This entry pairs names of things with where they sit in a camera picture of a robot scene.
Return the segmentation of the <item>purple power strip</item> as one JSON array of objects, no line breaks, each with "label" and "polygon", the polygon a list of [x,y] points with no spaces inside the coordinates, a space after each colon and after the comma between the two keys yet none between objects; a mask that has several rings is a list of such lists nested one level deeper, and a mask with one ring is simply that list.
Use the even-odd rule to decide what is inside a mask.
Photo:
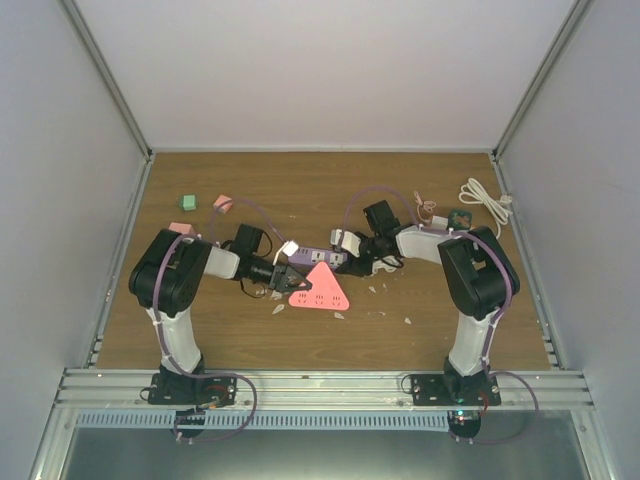
[{"label": "purple power strip", "polygon": [[346,262],[347,254],[327,249],[301,246],[288,260],[290,264],[300,269],[310,270],[316,264],[324,262],[327,263],[332,270],[336,270]]}]

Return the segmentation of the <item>pink triangular socket adapter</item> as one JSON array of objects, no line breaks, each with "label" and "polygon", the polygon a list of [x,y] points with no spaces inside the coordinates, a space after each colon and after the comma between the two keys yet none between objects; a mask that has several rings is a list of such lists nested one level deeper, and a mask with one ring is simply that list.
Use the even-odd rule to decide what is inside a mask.
[{"label": "pink triangular socket adapter", "polygon": [[310,290],[296,291],[288,299],[295,308],[346,311],[350,302],[338,283],[336,276],[326,262],[315,265],[306,275]]}]

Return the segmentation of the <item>white charger plug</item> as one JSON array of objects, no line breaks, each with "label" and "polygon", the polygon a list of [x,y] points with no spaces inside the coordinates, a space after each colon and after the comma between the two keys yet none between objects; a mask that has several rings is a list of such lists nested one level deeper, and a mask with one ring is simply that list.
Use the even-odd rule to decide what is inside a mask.
[{"label": "white charger plug", "polygon": [[437,230],[448,229],[448,218],[438,215],[433,215],[431,218],[431,227]]}]

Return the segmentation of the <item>pink cylindrical plug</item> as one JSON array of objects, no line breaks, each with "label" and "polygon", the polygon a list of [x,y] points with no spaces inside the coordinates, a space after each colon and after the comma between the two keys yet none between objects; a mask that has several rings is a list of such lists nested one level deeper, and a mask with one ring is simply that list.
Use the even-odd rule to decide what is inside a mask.
[{"label": "pink cylindrical plug", "polygon": [[214,212],[217,214],[226,214],[233,206],[233,199],[225,195],[219,195],[213,203]]}]

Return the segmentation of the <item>dark green cube adapter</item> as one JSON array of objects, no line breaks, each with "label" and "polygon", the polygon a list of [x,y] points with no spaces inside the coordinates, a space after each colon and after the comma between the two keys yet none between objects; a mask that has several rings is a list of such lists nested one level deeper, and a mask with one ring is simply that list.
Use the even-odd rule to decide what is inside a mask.
[{"label": "dark green cube adapter", "polygon": [[455,231],[468,231],[472,228],[473,215],[461,209],[452,209],[448,214],[447,228]]}]

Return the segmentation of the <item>pink cube socket adapter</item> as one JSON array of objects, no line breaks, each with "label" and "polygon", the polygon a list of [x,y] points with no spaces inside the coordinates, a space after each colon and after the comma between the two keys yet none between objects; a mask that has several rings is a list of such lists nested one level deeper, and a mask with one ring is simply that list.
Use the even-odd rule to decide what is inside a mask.
[{"label": "pink cube socket adapter", "polygon": [[171,222],[169,229],[180,234],[192,235],[195,234],[195,230],[191,224]]}]

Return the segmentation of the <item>green plug adapter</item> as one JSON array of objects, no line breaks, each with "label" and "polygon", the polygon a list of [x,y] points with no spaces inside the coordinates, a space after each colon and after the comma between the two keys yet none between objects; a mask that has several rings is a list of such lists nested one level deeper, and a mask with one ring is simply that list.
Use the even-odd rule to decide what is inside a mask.
[{"label": "green plug adapter", "polygon": [[197,209],[197,197],[195,194],[182,195],[179,198],[179,207],[184,212],[194,211]]}]

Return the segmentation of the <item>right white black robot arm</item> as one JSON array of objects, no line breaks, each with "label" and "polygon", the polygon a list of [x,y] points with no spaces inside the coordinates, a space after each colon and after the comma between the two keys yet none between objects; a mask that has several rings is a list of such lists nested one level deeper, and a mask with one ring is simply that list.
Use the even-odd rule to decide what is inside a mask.
[{"label": "right white black robot arm", "polygon": [[439,230],[401,224],[383,200],[364,209],[370,236],[343,228],[331,232],[330,243],[345,251],[338,271],[358,277],[373,273],[379,262],[400,268],[406,259],[439,264],[458,310],[453,347],[443,366],[443,393],[464,405],[489,384],[490,349],[495,330],[520,280],[498,239],[488,227]]}]

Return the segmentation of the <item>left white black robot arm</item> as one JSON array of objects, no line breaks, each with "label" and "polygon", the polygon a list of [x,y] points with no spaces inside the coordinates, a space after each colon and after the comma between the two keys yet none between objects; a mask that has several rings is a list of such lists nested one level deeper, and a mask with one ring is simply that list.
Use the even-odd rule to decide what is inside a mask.
[{"label": "left white black robot arm", "polygon": [[249,280],[275,292],[309,291],[313,283],[292,266],[258,254],[266,232],[242,224],[235,238],[217,246],[194,234],[159,231],[129,278],[129,291],[150,317],[161,349],[161,366],[176,375],[171,391],[185,404],[203,398],[204,357],[191,322],[191,306],[205,275]]}]

